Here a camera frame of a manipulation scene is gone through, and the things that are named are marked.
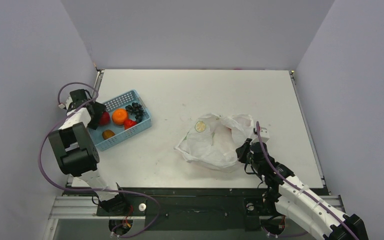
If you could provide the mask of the red fake apple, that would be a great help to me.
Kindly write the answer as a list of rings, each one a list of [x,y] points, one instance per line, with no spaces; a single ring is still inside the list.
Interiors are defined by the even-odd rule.
[[[106,126],[111,122],[110,114],[107,111],[104,111],[101,118],[99,119],[99,126]]]

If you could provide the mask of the orange fake fruit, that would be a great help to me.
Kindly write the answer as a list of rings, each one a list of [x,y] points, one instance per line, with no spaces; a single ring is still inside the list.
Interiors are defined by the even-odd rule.
[[[129,114],[124,108],[118,108],[113,112],[111,119],[115,125],[122,126],[124,121],[129,119]]]

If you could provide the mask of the brown fake kiwi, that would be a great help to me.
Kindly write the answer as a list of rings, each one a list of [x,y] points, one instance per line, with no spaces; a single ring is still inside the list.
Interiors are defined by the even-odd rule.
[[[112,130],[107,129],[107,130],[104,130],[101,135],[104,140],[108,140],[114,137],[116,134]]]

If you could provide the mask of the white plastic bag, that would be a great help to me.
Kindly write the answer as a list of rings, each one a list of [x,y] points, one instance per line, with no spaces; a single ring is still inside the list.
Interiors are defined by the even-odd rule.
[[[192,122],[174,149],[187,163],[231,173],[240,165],[236,149],[252,138],[254,126],[249,114],[208,113]]]

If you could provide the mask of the black fake grape bunch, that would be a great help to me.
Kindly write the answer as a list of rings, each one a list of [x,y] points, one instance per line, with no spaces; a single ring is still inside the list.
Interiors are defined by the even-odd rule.
[[[140,123],[145,118],[145,110],[143,106],[138,102],[132,102],[125,107],[128,114],[133,115],[136,123]]]

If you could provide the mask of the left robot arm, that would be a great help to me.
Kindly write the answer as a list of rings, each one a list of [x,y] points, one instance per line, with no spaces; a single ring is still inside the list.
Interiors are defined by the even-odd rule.
[[[60,170],[87,183],[96,193],[103,210],[125,214],[129,210],[129,201],[123,193],[113,192],[101,177],[99,153],[89,133],[98,128],[106,106],[93,100],[88,90],[77,89],[70,92],[61,107],[67,111],[67,119],[48,135]]]

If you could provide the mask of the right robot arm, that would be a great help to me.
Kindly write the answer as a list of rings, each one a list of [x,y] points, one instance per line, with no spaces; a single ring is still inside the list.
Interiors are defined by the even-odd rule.
[[[248,138],[236,154],[238,161],[251,166],[252,174],[267,185],[262,196],[267,213],[286,216],[317,240],[368,239],[358,215],[348,215],[318,196],[291,169],[271,157],[264,142]]]

